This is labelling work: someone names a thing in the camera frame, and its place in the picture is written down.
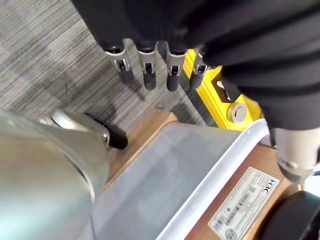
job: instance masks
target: gray carpet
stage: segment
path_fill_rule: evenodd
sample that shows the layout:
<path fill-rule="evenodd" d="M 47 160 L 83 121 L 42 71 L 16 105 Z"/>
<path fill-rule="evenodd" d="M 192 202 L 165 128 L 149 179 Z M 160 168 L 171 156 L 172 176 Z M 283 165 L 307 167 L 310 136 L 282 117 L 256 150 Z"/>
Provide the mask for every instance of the gray carpet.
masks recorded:
<path fill-rule="evenodd" d="M 128 130 L 150 107 L 173 111 L 181 122 L 214 125 L 184 76 L 166 88 L 166 63 L 157 53 L 157 87 L 143 85 L 137 50 L 127 41 L 135 80 L 124 85 L 67 0 L 0 2 L 0 107 L 38 120 L 57 107 L 90 113 Z"/>

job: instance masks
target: wooden board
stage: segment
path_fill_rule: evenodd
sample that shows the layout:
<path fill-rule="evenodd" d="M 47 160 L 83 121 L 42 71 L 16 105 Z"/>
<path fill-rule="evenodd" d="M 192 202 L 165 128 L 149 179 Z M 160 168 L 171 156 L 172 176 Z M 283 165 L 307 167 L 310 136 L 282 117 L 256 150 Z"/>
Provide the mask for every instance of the wooden board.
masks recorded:
<path fill-rule="evenodd" d="M 124 150 L 114 148 L 110 151 L 108 155 L 110 163 L 109 178 L 104 190 L 113 183 L 166 124 L 177 120 L 172 112 L 155 108 L 146 111 L 127 134 L 128 146 Z"/>
<path fill-rule="evenodd" d="M 233 176 L 226 183 L 221 192 L 213 200 L 211 205 L 207 208 L 201 218 L 198 220 L 196 225 L 190 231 L 186 240 L 220 240 L 221 238 L 208 226 L 209 221 L 212 216 L 216 213 L 220 205 L 229 195 L 231 190 L 243 176 L 248 167 L 253 167 L 266 174 L 269 174 L 277 179 L 279 183 L 276 189 L 273 191 L 272 195 L 262 207 L 260 213 L 255 218 L 252 226 L 249 228 L 247 233 L 244 235 L 243 240 L 252 240 L 255 238 L 260 225 L 268 216 L 272 207 L 279 202 L 282 198 L 296 192 L 298 190 L 296 185 L 292 185 L 289 180 L 287 180 L 281 173 L 276 158 L 277 151 L 266 147 L 257 145 L 252 152 L 247 156 L 244 162 L 236 170 Z"/>

